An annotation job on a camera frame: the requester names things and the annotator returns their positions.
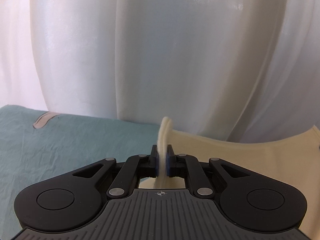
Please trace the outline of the teal mushroom print bedsheet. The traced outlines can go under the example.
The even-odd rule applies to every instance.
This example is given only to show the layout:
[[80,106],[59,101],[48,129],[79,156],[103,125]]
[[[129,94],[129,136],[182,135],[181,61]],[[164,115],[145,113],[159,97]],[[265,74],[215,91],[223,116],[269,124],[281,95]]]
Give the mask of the teal mushroom print bedsheet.
[[21,106],[1,108],[1,239],[21,229],[13,204],[25,187],[104,158],[121,162],[149,154],[157,142],[157,125],[60,114],[35,128],[41,115]]

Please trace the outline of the cream knit sweater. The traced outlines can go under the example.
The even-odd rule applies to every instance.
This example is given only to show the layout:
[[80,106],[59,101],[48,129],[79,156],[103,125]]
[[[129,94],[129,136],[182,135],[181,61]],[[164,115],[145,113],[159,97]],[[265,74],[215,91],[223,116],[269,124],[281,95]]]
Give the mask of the cream knit sweater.
[[306,197],[308,208],[300,230],[319,239],[319,129],[257,144],[218,141],[173,130],[168,143],[175,153],[195,156],[199,161],[217,157],[273,179],[290,184]]

